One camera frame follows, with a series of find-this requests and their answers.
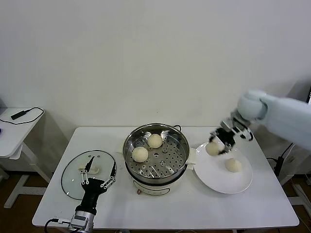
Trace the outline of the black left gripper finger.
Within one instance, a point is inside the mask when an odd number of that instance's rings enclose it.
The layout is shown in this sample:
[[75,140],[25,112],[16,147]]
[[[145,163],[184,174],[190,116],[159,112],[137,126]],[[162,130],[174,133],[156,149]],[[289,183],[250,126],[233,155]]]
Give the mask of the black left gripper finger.
[[89,184],[88,181],[88,173],[90,171],[91,165],[93,163],[94,157],[90,159],[90,161],[86,164],[85,168],[81,170],[82,182],[81,184]]
[[111,173],[110,173],[110,178],[101,184],[101,188],[108,189],[115,181],[116,181],[116,163],[114,162]]

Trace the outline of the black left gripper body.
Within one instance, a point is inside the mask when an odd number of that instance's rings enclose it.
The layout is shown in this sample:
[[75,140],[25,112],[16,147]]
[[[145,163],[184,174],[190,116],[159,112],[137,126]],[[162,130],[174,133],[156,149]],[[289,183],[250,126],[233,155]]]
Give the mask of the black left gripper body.
[[105,193],[107,189],[104,188],[103,180],[90,179],[88,181],[88,184],[85,183],[82,185],[85,193],[82,198],[81,204],[76,207],[76,211],[84,211],[96,215],[98,197],[99,195]]

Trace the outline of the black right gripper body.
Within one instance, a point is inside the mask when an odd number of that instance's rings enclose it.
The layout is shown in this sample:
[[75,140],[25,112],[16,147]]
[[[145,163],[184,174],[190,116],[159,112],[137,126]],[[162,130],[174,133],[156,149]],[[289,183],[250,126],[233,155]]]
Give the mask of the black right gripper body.
[[235,145],[234,136],[235,134],[232,131],[226,131],[223,128],[217,128],[216,129],[216,136],[219,138],[219,140],[228,147],[233,147]]

